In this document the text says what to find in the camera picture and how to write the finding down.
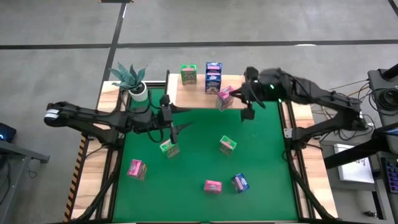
concrete floor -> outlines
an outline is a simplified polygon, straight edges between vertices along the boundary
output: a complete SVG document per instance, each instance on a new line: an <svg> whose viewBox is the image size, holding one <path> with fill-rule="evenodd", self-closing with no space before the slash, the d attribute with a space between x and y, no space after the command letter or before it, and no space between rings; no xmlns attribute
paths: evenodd
<svg viewBox="0 0 398 224"><path fill-rule="evenodd" d="M93 0L0 0L0 45L109 44L120 6ZM127 5L119 43L371 39L398 39L398 16L388 0L137 0ZM39 175L26 178L13 223L62 220L80 135L44 125L45 107L69 101L94 108L108 53L0 50L0 122L17 128L16 144L51 155L46 165L31 164ZM397 58L394 44L117 49L113 65L149 65L146 80L165 80L165 71L178 72L181 63L196 63L203 71L205 62L216 60L224 63L225 74L240 74L248 65L282 67L332 88L365 79L370 69L389 68ZM333 193L340 218L363 220L339 206L355 202L345 201L352 198L344 196L349 192Z"/></svg>

box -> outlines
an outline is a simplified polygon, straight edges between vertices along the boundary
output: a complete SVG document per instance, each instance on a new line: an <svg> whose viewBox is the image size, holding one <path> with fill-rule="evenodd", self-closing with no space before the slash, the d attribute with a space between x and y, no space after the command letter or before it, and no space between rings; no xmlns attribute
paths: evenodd
<svg viewBox="0 0 398 224"><path fill-rule="evenodd" d="M220 111L223 111L223 110L225 110L227 107L229 107L229 106L232 105L232 103L233 103L233 101L234 101L234 97L233 97L233 96L230 96L229 93L230 93L231 91L233 91L233 90L234 90L234 89L233 89L231 86L229 86L229 87L225 88L224 90L221 90L221 91L218 93L216 105L217 105L217 108L218 108Z"/></svg>
<svg viewBox="0 0 398 224"><path fill-rule="evenodd" d="M181 65L181 80L183 85L196 85L197 65Z"/></svg>
<svg viewBox="0 0 398 224"><path fill-rule="evenodd" d="M205 93L217 94L221 88L222 63L207 62L205 75Z"/></svg>
<svg viewBox="0 0 398 224"><path fill-rule="evenodd" d="M172 144L171 140L167 140L160 145L160 149L162 150L163 154L167 156L167 158L171 158L177 155L180 152L178 145Z"/></svg>
<svg viewBox="0 0 398 224"><path fill-rule="evenodd" d="M220 143L220 151L227 156L229 156L234 151L237 145L236 142L232 141L232 139L227 136L223 136L220 140Z"/></svg>
<svg viewBox="0 0 398 224"><path fill-rule="evenodd" d="M245 192L250 188L242 173L236 174L234 177L232 177L231 181L237 193Z"/></svg>
<svg viewBox="0 0 398 224"><path fill-rule="evenodd" d="M144 180L146 173L147 173L147 166L144 164L144 162L137 159L133 159L131 161L127 175L139 180Z"/></svg>
<svg viewBox="0 0 398 224"><path fill-rule="evenodd" d="M206 180L205 181L205 192L220 194L223 188L223 184L218 181Z"/></svg>

succulent plant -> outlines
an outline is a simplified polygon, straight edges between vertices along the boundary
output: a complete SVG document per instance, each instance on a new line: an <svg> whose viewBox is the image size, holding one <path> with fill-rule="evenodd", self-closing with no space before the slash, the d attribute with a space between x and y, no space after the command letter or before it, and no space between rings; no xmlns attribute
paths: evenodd
<svg viewBox="0 0 398 224"><path fill-rule="evenodd" d="M142 83L142 79L145 77L145 68L138 71L134 71L132 64L130 66L130 71L128 71L122 64L118 62L119 70L114 68L110 68L109 70L112 72L114 76L116 76L121 82L120 83L112 83L112 85L119 86L120 88L126 90L138 90Z"/></svg>

green tabletop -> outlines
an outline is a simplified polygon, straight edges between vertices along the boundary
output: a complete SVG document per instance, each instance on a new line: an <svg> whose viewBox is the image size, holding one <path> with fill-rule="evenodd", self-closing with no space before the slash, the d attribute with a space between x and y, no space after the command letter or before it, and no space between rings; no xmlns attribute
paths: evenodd
<svg viewBox="0 0 398 224"><path fill-rule="evenodd" d="M163 89L152 90L155 105L163 94ZM113 221L297 220L288 165L281 157L284 139L277 103L266 106L266 110L255 106L255 120L243 123L239 110L175 114L176 125L194 124L178 135L180 153L171 159L146 133L127 134ZM158 132L152 135L159 138ZM223 135L238 144L230 156L218 149ZM168 137L165 130L164 141ZM127 176L132 159L147 164L144 181ZM230 180L240 172L250 189L237 194ZM205 180L222 182L222 193L205 193Z"/></svg>

wooden table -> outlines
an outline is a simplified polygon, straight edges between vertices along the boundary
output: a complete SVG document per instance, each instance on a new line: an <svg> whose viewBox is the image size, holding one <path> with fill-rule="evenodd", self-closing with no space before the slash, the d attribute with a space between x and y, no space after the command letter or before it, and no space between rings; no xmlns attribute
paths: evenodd
<svg viewBox="0 0 398 224"><path fill-rule="evenodd" d="M198 75L197 80L198 83L196 86L183 86L181 84L181 77L179 74L169 74L167 94L170 96L171 102L176 106L186 108L215 108L216 96L202 94L204 92L204 75ZM243 80L243 76L223 75L221 88L229 85L233 88L238 88L241 86ZM116 106L118 95L118 87L112 85L112 82L104 82L97 108L101 111L111 112ZM243 105L239 100L234 100L231 107L237 109L243 108L244 106L245 105ZM306 128L314 124L310 106L298 105L295 103L293 103L292 106L297 126ZM284 105L284 108L286 124L289 127L290 121L288 119L289 116L287 114L286 105ZM310 143L317 146L319 145L318 141L315 140L311 140ZM90 157L85 158L85 154L90 153L99 147L100 144L97 140L90 141L89 144L86 138L82 138L81 140L75 171L72 177L70 194L67 200L64 221L79 217L100 190L107 149L101 149ZM314 147L307 147L302 152L311 191L326 210L334 217L337 217L333 195L331 193L328 176L323 163L322 152ZM109 208L110 193L111 191L109 190L104 200L103 218L106 217L106 211L108 211ZM303 216L308 217L306 199L302 190L299 190L299 194L303 208Z"/></svg>

